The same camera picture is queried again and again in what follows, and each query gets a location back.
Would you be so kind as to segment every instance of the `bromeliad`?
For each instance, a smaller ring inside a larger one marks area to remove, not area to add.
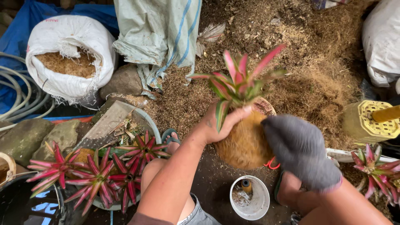
[[[257,101],[261,95],[261,88],[264,85],[264,82],[261,80],[255,80],[256,76],[285,46],[286,45],[281,44],[273,49],[259,62],[252,73],[248,73],[247,71],[247,54],[244,54],[244,56],[239,60],[234,60],[231,54],[225,50],[224,60],[230,76],[226,76],[220,72],[213,72],[212,74],[192,74],[186,76],[187,78],[194,79],[208,79],[211,89],[220,98],[216,108],[218,132],[222,128],[230,107],[240,108],[244,105],[251,105]],[[281,74],[283,71],[284,70],[277,70],[275,71],[275,74]]]
[[[119,174],[110,175],[108,179],[111,181],[111,187],[121,193],[121,210],[125,214],[128,209],[129,199],[136,204],[136,189],[140,190],[140,177],[137,177],[139,160],[134,160],[133,164],[127,166],[117,154],[112,154],[115,167]]]
[[[374,194],[375,201],[378,202],[378,189],[380,189],[387,196],[391,205],[398,204],[400,198],[400,160],[391,163],[380,163],[381,146],[376,148],[374,154],[369,144],[366,144],[366,154],[361,149],[358,149],[358,155],[355,152],[351,152],[351,155],[356,163],[354,167],[361,170],[364,176],[357,189],[359,191],[362,190],[366,182],[368,182],[365,198],[369,199]]]
[[[43,179],[32,188],[33,193],[31,195],[31,198],[49,188],[57,180],[60,183],[60,186],[65,189],[65,174],[67,172],[73,171],[73,169],[70,167],[70,164],[72,164],[72,161],[78,156],[80,152],[80,149],[76,150],[68,160],[65,160],[65,158],[60,153],[60,148],[58,147],[58,144],[56,142],[53,141],[53,147],[51,147],[47,142],[45,142],[45,144],[49,151],[54,153],[56,161],[50,162],[35,159],[29,160],[32,165],[29,165],[28,168],[42,172],[37,173],[32,178],[26,180],[26,182]]]
[[[105,155],[108,155],[109,153],[110,148],[107,149]],[[110,184],[108,183],[109,173],[114,166],[113,161],[108,161],[108,157],[103,157],[101,163],[99,164],[97,149],[94,152],[93,157],[88,154],[88,165],[88,171],[72,171],[72,174],[80,177],[80,179],[69,179],[65,181],[65,183],[70,185],[85,186],[64,201],[66,203],[80,197],[74,206],[75,210],[82,203],[82,201],[89,196],[89,200],[85,205],[82,216],[85,215],[90,209],[94,198],[97,196],[97,192],[99,192],[100,198],[106,208],[110,208],[110,205],[112,205],[114,201],[119,201],[117,192],[111,188]]]
[[[138,175],[141,175],[146,163],[155,159],[157,156],[171,156],[169,153],[166,153],[162,149],[166,148],[168,144],[158,144],[156,145],[156,138],[152,137],[149,139],[148,130],[146,130],[146,134],[144,136],[144,141],[140,138],[139,135],[136,135],[135,138],[138,146],[119,146],[115,147],[116,149],[125,149],[131,150],[130,152],[125,154],[125,157],[132,157],[127,163],[126,166],[130,167],[132,164],[139,164],[140,169]]]

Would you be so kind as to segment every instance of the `hand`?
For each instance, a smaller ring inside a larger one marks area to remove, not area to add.
[[[228,136],[232,127],[241,121],[242,119],[248,117],[252,111],[251,106],[245,106],[243,108],[237,108],[235,111],[229,113],[224,121],[222,129],[218,133],[217,131],[217,119],[215,118],[216,103],[212,104],[208,109],[206,115],[201,119],[199,124],[193,129],[192,134],[196,136],[202,144],[210,144],[213,142],[218,142]]]
[[[268,117],[261,124],[283,169],[311,190],[325,192],[340,186],[342,174],[326,158],[325,141],[318,127],[291,115]]]

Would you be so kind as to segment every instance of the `gray shorts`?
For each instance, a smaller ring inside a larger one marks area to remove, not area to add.
[[[188,217],[178,222],[177,225],[221,225],[214,217],[204,212],[197,197],[190,193],[194,203],[194,210]]]

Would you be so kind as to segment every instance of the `white bucket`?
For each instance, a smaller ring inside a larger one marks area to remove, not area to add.
[[[253,189],[253,197],[251,198],[250,203],[246,206],[241,206],[232,199],[232,190],[235,184],[242,179],[250,180]],[[267,187],[260,179],[254,176],[242,176],[235,180],[232,186],[230,186],[229,195],[230,203],[232,204],[234,211],[243,219],[260,219],[267,213],[270,206],[270,194]]]

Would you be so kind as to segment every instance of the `gray glove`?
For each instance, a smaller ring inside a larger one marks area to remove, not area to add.
[[[291,115],[268,117],[261,124],[283,169],[313,191],[327,192],[340,186],[342,174],[326,158],[325,141],[316,126]]]

